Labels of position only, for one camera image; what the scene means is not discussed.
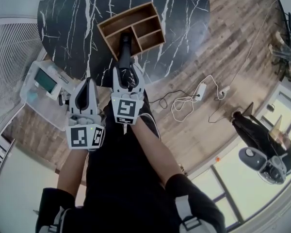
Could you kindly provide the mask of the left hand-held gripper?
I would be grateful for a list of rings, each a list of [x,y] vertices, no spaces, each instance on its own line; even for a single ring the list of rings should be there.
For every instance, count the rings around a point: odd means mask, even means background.
[[[98,115],[96,83],[87,78],[74,90],[69,100],[70,113],[66,125],[68,147],[71,150],[95,151],[105,137],[105,120]]]

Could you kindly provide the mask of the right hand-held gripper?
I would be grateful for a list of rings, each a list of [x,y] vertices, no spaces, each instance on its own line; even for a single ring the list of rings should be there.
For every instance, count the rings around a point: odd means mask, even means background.
[[[133,74],[132,82],[133,92],[143,92],[145,80],[142,71],[132,64]],[[144,104],[144,96],[141,93],[124,93],[127,87],[122,85],[121,74],[117,67],[113,68],[113,92],[111,93],[111,102],[113,115],[116,123],[134,125],[139,115],[140,109]]]

